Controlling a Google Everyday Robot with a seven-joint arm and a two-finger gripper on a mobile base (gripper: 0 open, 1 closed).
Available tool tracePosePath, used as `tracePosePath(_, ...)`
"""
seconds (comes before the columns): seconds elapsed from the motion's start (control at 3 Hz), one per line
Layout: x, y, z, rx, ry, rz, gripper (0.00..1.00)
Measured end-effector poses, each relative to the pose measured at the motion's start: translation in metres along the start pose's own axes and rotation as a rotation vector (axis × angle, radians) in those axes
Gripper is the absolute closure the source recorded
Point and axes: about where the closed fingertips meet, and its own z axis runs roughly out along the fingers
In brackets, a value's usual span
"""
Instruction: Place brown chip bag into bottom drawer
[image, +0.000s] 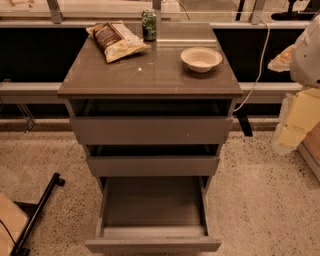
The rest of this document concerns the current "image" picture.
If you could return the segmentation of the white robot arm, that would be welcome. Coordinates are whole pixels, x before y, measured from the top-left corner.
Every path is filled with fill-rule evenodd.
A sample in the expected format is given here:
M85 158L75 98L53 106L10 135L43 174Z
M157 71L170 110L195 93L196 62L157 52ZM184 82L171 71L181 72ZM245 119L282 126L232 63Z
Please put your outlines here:
M282 101L272 147L286 155L296 150L320 122L320 16L317 15L298 37L268 64L272 71L289 71L291 80L303 88L288 93Z

